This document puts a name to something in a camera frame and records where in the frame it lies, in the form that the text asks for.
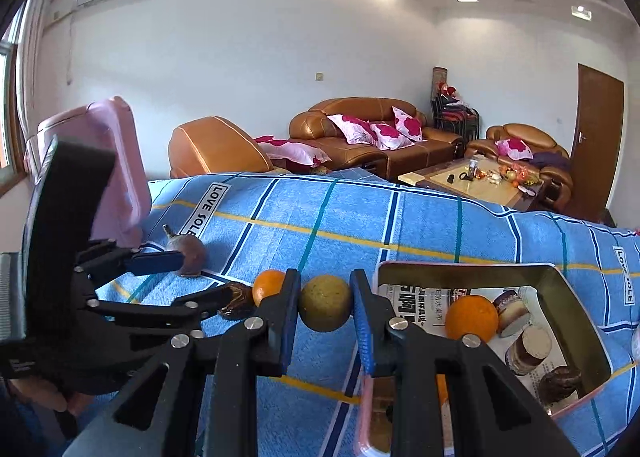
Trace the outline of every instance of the curtain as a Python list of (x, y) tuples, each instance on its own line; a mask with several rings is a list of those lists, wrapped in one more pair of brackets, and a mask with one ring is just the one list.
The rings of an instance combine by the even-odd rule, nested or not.
[(25, 169), (28, 171), (32, 182), (40, 169), (36, 138), (38, 113), (34, 108), (38, 46), (49, 2), (50, 0), (27, 0), (24, 5), (18, 35), (15, 83), (16, 102), (20, 128), (26, 144)]

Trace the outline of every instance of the white wall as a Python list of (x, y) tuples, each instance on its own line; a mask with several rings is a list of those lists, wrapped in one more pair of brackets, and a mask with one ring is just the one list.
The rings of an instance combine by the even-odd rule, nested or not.
[(413, 0), (107, 0), (45, 32), (39, 119), (122, 95), (147, 174), (166, 177), (173, 128), (209, 114), (288, 137), (290, 119), (326, 98), (427, 108), (435, 41)]
[(620, 179), (613, 194), (610, 212), (618, 226), (640, 228), (640, 29), (627, 43), (628, 114), (620, 166)]
[(20, 249), (30, 199), (31, 189), (26, 180), (20, 181), (0, 198), (0, 253)]
[(578, 63), (627, 85), (622, 41), (535, 15), (486, 15), (481, 10), (438, 16), (438, 64), (448, 82), (492, 125), (526, 123), (567, 151), (574, 142)]

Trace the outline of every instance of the brown wooden door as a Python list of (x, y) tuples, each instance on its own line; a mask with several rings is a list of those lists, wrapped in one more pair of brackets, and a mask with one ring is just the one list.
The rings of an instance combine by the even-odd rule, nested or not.
[(599, 222), (618, 164), (624, 104), (623, 82), (578, 64), (578, 115), (571, 154), (574, 192), (564, 211), (567, 215)]

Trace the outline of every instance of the table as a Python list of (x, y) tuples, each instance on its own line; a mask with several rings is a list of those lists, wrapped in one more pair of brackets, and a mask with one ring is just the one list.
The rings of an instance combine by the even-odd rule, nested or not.
[[(460, 174), (467, 171), (470, 159), (477, 160), (481, 170), (494, 170), (497, 172), (500, 166), (497, 161), (489, 160), (477, 154), (473, 158), (448, 161), (447, 163), (430, 166), (416, 172), (402, 174), (402, 176), (398, 177), (398, 180), (420, 188), (440, 190), (453, 195), (494, 202), (523, 212), (535, 208), (535, 204), (539, 201), (543, 190), (548, 184), (547, 181), (542, 180), (539, 184), (529, 186), (528, 188), (535, 192), (534, 196), (529, 196), (514, 188), (505, 180), (501, 181), (500, 184), (492, 184), (487, 178), (473, 181), (461, 180)], [(450, 174), (454, 175), (453, 183), (447, 182), (447, 177)]]

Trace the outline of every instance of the orange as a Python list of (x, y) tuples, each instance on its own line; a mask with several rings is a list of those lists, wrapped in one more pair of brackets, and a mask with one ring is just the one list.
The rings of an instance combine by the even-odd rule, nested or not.
[(444, 319), (447, 337), (459, 340), (467, 333), (487, 343), (498, 330), (498, 312), (484, 296), (468, 294), (457, 299)]
[(282, 289), (282, 283), (284, 282), (284, 273), (277, 269), (267, 269), (263, 271), (255, 278), (254, 295), (255, 305), (260, 305), (263, 298), (271, 296), (272, 294), (278, 294)]
[(440, 398), (440, 406), (449, 399), (449, 390), (447, 390), (447, 380), (444, 374), (436, 374), (436, 382), (438, 384), (438, 397)]

